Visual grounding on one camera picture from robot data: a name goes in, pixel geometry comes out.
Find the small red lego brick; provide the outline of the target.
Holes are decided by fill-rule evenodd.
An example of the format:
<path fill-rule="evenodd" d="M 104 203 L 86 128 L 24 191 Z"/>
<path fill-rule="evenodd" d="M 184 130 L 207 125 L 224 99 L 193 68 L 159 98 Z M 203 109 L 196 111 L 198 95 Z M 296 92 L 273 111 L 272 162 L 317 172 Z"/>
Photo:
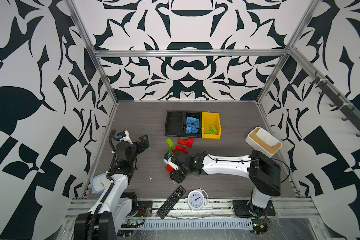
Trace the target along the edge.
<path fill-rule="evenodd" d="M 167 165 L 167 166 L 166 166 L 166 171 L 167 171 L 168 173 L 171 173 L 173 170 L 174 170 L 174 169 L 173 169 L 170 165 Z"/>

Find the green lego brick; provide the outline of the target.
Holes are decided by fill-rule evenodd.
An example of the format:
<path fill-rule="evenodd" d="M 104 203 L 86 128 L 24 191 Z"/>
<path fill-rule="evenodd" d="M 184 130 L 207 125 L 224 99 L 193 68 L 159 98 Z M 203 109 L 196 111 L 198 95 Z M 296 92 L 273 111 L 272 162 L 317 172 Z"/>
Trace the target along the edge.
<path fill-rule="evenodd" d="M 173 150 L 171 148 L 166 149 L 166 152 L 170 154 L 171 156 L 174 154 Z"/>
<path fill-rule="evenodd" d="M 204 134 L 206 134 L 206 135 L 214 135 L 215 133 L 213 131 L 205 131 Z"/>

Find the green lego plate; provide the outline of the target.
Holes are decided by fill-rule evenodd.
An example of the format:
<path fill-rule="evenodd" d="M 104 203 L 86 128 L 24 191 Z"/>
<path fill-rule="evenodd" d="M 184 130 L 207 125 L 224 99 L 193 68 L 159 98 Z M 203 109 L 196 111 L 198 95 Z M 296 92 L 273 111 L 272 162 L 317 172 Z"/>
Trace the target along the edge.
<path fill-rule="evenodd" d="M 166 142 L 167 142 L 167 144 L 169 145 L 170 148 L 172 148 L 172 147 L 175 146 L 175 144 L 174 144 L 174 142 L 172 141 L 171 138 L 167 138 L 167 139 L 166 139 Z"/>

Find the green lego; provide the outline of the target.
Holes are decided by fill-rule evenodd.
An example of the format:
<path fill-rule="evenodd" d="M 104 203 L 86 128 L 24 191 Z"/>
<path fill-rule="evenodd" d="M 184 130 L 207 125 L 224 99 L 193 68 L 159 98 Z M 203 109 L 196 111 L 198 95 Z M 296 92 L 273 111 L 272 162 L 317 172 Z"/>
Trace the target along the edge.
<path fill-rule="evenodd" d="M 210 131 L 213 131 L 216 135 L 218 133 L 218 130 L 216 129 L 216 127 L 214 125 L 210 125 Z"/>

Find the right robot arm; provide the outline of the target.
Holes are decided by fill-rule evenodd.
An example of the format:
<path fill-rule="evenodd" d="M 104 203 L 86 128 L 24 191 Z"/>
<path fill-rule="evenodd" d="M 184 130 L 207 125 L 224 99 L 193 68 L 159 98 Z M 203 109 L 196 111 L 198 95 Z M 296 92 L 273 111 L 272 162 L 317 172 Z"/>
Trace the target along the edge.
<path fill-rule="evenodd" d="M 259 151 L 239 157 L 213 156 L 207 153 L 166 153 L 164 163 L 173 170 L 170 178 L 182 183 L 189 175 L 232 175 L 250 179 L 255 186 L 250 204 L 265 209 L 272 197 L 281 195 L 281 166 Z"/>

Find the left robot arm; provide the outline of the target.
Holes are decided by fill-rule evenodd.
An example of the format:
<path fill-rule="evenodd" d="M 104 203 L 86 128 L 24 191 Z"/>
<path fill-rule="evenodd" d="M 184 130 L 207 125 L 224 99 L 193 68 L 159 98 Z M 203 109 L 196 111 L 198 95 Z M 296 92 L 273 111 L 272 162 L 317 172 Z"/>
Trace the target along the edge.
<path fill-rule="evenodd" d="M 75 220 L 75 240 L 115 240 L 131 235 L 145 224 L 145 217 L 133 224 L 126 219 L 139 212 L 136 193 L 126 192 L 137 168 L 138 155 L 150 146 L 148 135 L 132 141 L 128 131 L 112 130 L 109 138 L 112 161 L 105 175 L 105 186 L 95 205 Z"/>

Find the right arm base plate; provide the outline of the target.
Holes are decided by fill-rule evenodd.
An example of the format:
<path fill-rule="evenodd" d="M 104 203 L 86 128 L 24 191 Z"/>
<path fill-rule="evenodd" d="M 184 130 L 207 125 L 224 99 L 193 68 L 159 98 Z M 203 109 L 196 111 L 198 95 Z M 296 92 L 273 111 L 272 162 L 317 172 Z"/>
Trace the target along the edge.
<path fill-rule="evenodd" d="M 234 214 L 239 218 L 260 218 L 265 214 L 271 217 L 276 215 L 276 211 L 271 200 L 268 201 L 265 209 L 256 207 L 250 200 L 233 200 L 232 203 Z"/>

